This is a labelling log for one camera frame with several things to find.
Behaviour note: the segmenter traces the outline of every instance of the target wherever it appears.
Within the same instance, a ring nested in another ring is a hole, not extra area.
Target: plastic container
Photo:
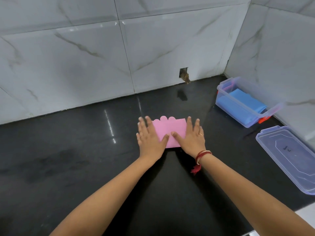
[[[240,124],[242,124],[244,127],[247,127],[247,128],[257,122],[262,123],[263,121],[267,120],[272,115],[274,115],[277,111],[279,111],[284,106],[284,103],[280,101],[278,98],[275,98],[273,95],[267,93],[258,85],[251,83],[249,81],[246,81],[245,79],[242,79],[241,77],[227,79],[221,82],[218,85],[217,89],[218,89],[218,95],[217,95],[215,104],[219,106],[221,109],[223,109],[232,118],[234,118],[236,121],[238,121]],[[238,101],[237,99],[235,99],[233,96],[229,94],[230,92],[236,89],[240,89],[243,92],[250,94],[251,97],[265,104],[267,108],[261,113],[254,111],[253,109],[246,106],[244,103]],[[233,113],[231,113],[228,109],[225,109],[218,102],[218,99],[221,98],[222,96],[227,96],[231,101],[233,101],[236,107],[240,108],[239,111],[242,111],[242,114],[248,117],[247,119],[248,121],[246,123],[242,122],[240,119],[234,116]]]
[[[264,129],[256,140],[302,192],[315,195],[315,154],[289,127]]]

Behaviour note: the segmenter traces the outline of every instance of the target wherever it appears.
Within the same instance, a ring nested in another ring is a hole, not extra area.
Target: finger
[[[191,123],[191,117],[187,118],[187,127],[186,127],[186,134],[192,132],[192,123]]]
[[[139,131],[139,136],[142,136],[142,127],[140,125],[140,122],[138,122],[138,131]]]
[[[175,138],[175,140],[179,143],[179,145],[182,145],[183,138],[175,131],[171,132],[171,135]]]
[[[200,133],[202,136],[204,136],[203,129],[202,129],[201,126],[199,127],[199,133]]]
[[[146,123],[144,122],[144,119],[142,117],[139,117],[139,122],[140,122],[142,135],[144,135],[144,136],[148,135],[148,129],[147,129]]]
[[[168,142],[168,139],[169,139],[169,134],[166,134],[166,135],[163,137],[162,141],[161,141],[161,143],[162,143],[162,145],[163,145],[164,148],[166,147],[166,144],[167,144],[167,142]]]
[[[154,128],[152,120],[149,116],[146,116],[146,121],[147,121],[149,133],[155,133],[155,128]]]
[[[196,135],[199,134],[199,128],[200,128],[200,120],[199,120],[199,118],[197,118],[197,119],[196,119],[196,122],[195,122],[195,126],[194,126],[194,133],[195,133]]]
[[[140,139],[139,133],[137,133],[136,136],[137,136],[137,140],[138,140],[138,145],[140,146],[142,144],[142,141]]]

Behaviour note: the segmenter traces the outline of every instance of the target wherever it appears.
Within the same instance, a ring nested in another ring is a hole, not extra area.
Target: red thread bracelet
[[[197,164],[197,165],[194,166],[194,168],[191,170],[191,173],[194,173],[194,175],[196,175],[196,173],[201,170],[201,165],[199,164],[199,160],[200,160],[204,155],[209,154],[209,153],[212,155],[212,152],[211,152],[211,151],[201,151],[201,152],[199,152],[199,153],[197,154],[197,156],[196,156],[196,164]]]

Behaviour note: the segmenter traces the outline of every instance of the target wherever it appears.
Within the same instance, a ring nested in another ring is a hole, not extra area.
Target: black granite countertop
[[[199,118],[206,147],[298,210],[302,193],[255,139],[281,125],[245,128],[215,105],[216,76],[0,126],[0,235],[48,235],[67,214],[139,156],[139,116]],[[140,179],[104,235],[236,235],[252,230],[194,161],[167,149]]]

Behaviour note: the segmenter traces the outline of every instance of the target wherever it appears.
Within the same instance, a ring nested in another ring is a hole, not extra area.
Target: pink paper envelope
[[[163,139],[165,134],[169,134],[169,139],[166,145],[166,148],[172,147],[180,147],[179,143],[175,140],[175,138],[171,135],[171,131],[177,132],[181,137],[186,136],[186,120],[182,119],[175,119],[174,117],[167,117],[162,116],[159,119],[155,119],[153,121],[153,126],[159,137],[160,141]]]

